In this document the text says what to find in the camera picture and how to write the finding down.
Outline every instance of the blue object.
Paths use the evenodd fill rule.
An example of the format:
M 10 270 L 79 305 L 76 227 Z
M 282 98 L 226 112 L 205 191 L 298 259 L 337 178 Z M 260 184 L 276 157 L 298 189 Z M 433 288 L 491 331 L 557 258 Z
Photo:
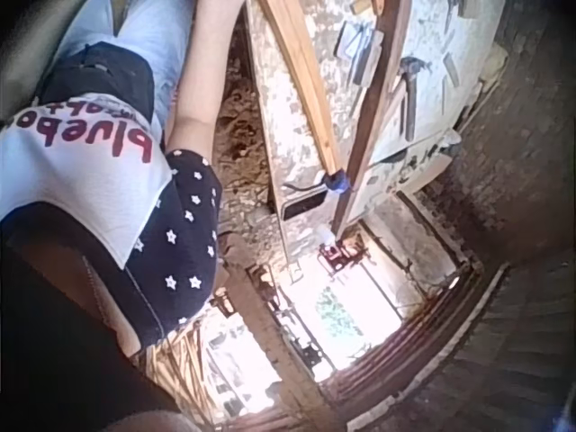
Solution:
M 348 180 L 344 169 L 339 169 L 333 175 L 325 174 L 322 177 L 322 183 L 326 185 L 330 191 L 336 192 L 337 194 L 343 194 L 350 189 L 350 180 Z

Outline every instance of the hammer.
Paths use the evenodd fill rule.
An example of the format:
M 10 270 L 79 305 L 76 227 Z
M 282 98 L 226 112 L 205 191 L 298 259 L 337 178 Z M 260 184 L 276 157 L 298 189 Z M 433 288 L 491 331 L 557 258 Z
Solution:
M 406 141 L 414 140 L 414 130 L 416 128 L 416 75 L 422 68 L 430 70 L 430 64 L 419 58 L 405 57 L 400 61 L 402 77 L 406 80 L 406 93 L 408 102 L 406 106 Z

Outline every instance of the navy star-print shorts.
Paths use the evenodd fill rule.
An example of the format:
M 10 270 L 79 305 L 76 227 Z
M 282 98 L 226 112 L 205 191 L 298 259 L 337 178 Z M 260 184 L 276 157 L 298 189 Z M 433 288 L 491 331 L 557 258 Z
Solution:
M 208 161 L 192 151 L 173 151 L 166 160 L 172 181 L 126 264 L 149 308 L 146 313 L 157 322 L 156 331 L 139 331 L 131 322 L 143 347 L 164 338 L 202 308 L 212 292 L 217 265 L 221 184 Z M 123 310 L 129 321 L 134 313 L 142 313 L 138 303 L 140 311 Z

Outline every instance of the dirt ground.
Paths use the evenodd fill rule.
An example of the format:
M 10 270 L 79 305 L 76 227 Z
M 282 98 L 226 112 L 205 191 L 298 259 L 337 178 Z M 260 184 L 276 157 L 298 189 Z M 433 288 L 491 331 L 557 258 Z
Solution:
M 219 233 L 239 233 L 258 263 L 279 271 L 285 265 L 284 250 L 277 218 L 267 214 L 270 171 L 247 44 L 240 19 L 230 48 L 214 142 L 214 167 L 224 189 Z

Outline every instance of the leg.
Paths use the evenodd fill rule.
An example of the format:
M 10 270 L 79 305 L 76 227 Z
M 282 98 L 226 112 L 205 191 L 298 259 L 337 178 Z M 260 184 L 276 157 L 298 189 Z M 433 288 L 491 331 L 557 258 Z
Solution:
M 58 46 L 54 63 L 81 51 L 86 44 L 114 40 L 113 11 L 110 0 L 86 0 Z
M 194 0 L 132 0 L 115 44 L 141 55 L 154 74 L 154 112 L 166 127 L 185 60 Z

